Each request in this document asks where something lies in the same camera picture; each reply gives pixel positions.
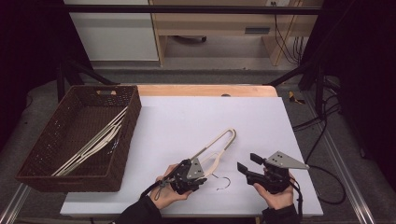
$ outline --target person's left hand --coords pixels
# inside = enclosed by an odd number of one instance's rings
[[[291,183],[294,184],[294,176],[291,173],[289,173],[289,176],[291,177]],[[260,196],[264,198],[270,208],[278,210],[293,204],[293,187],[291,185],[277,194],[268,192],[265,187],[258,183],[255,183],[253,186]]]
[[[164,176],[168,175],[169,173],[172,172],[172,170],[177,166],[177,164],[173,164],[168,166],[168,169],[166,170],[164,175],[160,175],[157,177],[156,181],[162,180]],[[163,209],[169,204],[174,203],[176,201],[180,200],[187,200],[189,195],[192,193],[192,190],[187,191],[183,194],[178,194],[175,192],[170,184],[166,184],[164,188],[161,189],[160,192],[160,197],[157,198],[156,200],[156,195],[158,191],[160,190],[160,187],[155,188],[154,190],[151,191],[149,194],[150,199],[154,202],[155,206],[157,206],[158,209]]]

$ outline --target white table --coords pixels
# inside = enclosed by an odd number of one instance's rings
[[[211,176],[187,201],[163,209],[164,217],[257,217],[267,205],[237,171],[236,163],[261,173],[263,167],[251,161],[249,153],[270,157],[280,150],[303,160],[281,98],[142,96],[141,102],[120,191],[68,193],[61,214],[120,214],[136,202],[156,176],[163,175],[169,164],[190,158],[227,128],[236,129],[237,136],[223,154],[215,175],[229,177],[231,185],[217,190],[228,181]],[[291,173],[302,188],[304,215],[323,215],[309,173]]]

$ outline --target sleeve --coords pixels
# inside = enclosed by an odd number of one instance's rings
[[[162,219],[160,210],[155,206],[149,196],[127,207],[113,224],[151,224],[160,223]]]
[[[266,224],[300,224],[294,204],[279,210],[267,208],[262,211],[262,219]]]

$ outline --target brown woven basket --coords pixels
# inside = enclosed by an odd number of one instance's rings
[[[125,106],[118,134],[66,176],[51,176]],[[16,179],[42,192],[118,191],[141,103],[136,86],[74,86],[59,103]]]

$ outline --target white cabinet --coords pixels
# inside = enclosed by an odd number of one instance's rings
[[[148,5],[146,0],[64,0],[65,4]],[[91,61],[158,61],[149,13],[70,13]]]

